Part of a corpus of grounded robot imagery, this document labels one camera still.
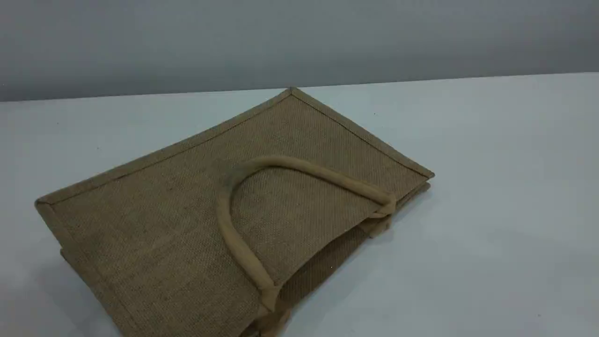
burlap bag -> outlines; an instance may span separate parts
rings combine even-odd
[[[125,336],[274,336],[432,177],[288,89],[36,208]]]

jute bag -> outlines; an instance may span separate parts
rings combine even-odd
[[[274,336],[432,177],[288,89],[36,208],[125,336]]]

padded rope handle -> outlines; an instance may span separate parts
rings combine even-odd
[[[393,214],[396,199],[393,194],[385,192],[376,186],[298,158],[285,156],[257,157],[236,167],[218,193],[216,217],[220,232],[231,254],[262,293],[262,304],[273,312],[281,286],[274,284],[273,279],[247,243],[241,238],[239,232],[233,227],[231,221],[231,197],[235,188],[247,177],[267,167],[285,167],[304,172],[383,205],[383,207],[370,216],[371,218],[382,218]]]

white table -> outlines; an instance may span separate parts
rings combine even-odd
[[[437,177],[285,337],[599,335],[599,74],[305,91]],[[278,92],[1,103],[0,335],[119,335],[37,197]]]

woven jute texture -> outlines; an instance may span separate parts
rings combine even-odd
[[[297,89],[36,202],[62,253],[125,336],[252,334],[260,292],[225,245],[215,202],[229,172],[299,158],[378,186],[398,206],[433,174]],[[241,238],[293,306],[382,220],[381,205],[309,174],[266,168],[231,200]]]

